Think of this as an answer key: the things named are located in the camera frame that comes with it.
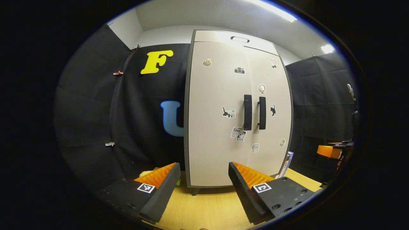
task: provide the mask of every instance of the ceiling light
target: ceiling light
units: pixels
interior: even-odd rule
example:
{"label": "ceiling light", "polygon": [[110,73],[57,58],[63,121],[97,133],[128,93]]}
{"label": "ceiling light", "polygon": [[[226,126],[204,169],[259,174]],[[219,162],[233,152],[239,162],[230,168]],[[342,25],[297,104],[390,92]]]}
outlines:
{"label": "ceiling light", "polygon": [[332,45],[330,45],[330,44],[327,44],[327,45],[325,45],[325,46],[321,46],[321,49],[322,49],[322,51],[324,51],[324,53],[332,53],[332,52],[334,52],[334,47],[332,46]]}
{"label": "ceiling light", "polygon": [[279,8],[274,7],[274,6],[272,6],[272,5],[270,5],[270,4],[266,3],[266,2],[263,2],[263,1],[260,1],[260,0],[245,0],[245,1],[251,2],[251,3],[256,4],[256,5],[259,5],[259,6],[263,7],[266,10],[274,12],[275,14],[278,14],[279,16],[285,18],[286,20],[288,20],[291,23],[294,22],[295,20],[297,20],[293,15],[291,15],[291,14],[289,14],[289,13],[283,11],[283,10],[280,10]]}

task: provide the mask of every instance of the blue letter u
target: blue letter u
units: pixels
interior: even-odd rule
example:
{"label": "blue letter u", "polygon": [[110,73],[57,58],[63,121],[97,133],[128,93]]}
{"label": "blue letter u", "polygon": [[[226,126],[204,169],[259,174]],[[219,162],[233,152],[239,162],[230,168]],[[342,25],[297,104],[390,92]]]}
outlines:
{"label": "blue letter u", "polygon": [[176,123],[177,109],[180,103],[177,101],[163,101],[160,104],[163,109],[163,128],[167,133],[177,137],[183,137],[183,128]]}

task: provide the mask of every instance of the orange object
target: orange object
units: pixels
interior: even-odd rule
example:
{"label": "orange object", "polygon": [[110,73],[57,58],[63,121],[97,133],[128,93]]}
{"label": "orange object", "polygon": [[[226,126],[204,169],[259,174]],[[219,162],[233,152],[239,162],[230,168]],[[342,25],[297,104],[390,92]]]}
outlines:
{"label": "orange object", "polygon": [[252,168],[233,162],[241,176],[244,178],[247,186],[251,190],[253,186],[274,180],[271,176],[267,176]]}
{"label": "orange object", "polygon": [[166,176],[168,176],[171,169],[175,166],[175,164],[176,163],[172,163],[170,165],[164,166],[144,176],[136,178],[134,179],[134,181],[148,184],[148,185],[153,185],[156,187],[156,189],[158,189],[160,185],[162,184],[163,180],[166,178]]}
{"label": "orange object", "polygon": [[342,149],[335,149],[332,146],[319,145],[317,153],[329,158],[339,159],[342,153]]}

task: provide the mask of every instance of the ceiling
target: ceiling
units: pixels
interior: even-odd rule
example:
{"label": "ceiling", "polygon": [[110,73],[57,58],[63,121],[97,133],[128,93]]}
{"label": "ceiling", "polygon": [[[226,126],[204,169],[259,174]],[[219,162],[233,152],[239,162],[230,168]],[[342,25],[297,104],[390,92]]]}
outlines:
{"label": "ceiling", "polygon": [[244,0],[152,0],[136,7],[144,31],[178,25],[217,26],[242,31],[271,41],[301,59],[320,55],[329,43],[313,27],[289,22]]}

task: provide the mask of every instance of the cabinet leg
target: cabinet leg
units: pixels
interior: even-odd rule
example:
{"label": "cabinet leg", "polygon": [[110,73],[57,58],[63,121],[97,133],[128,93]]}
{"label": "cabinet leg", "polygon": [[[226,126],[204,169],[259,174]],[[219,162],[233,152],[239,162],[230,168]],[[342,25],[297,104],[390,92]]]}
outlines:
{"label": "cabinet leg", "polygon": [[193,189],[192,196],[196,196],[199,193],[200,189]]}

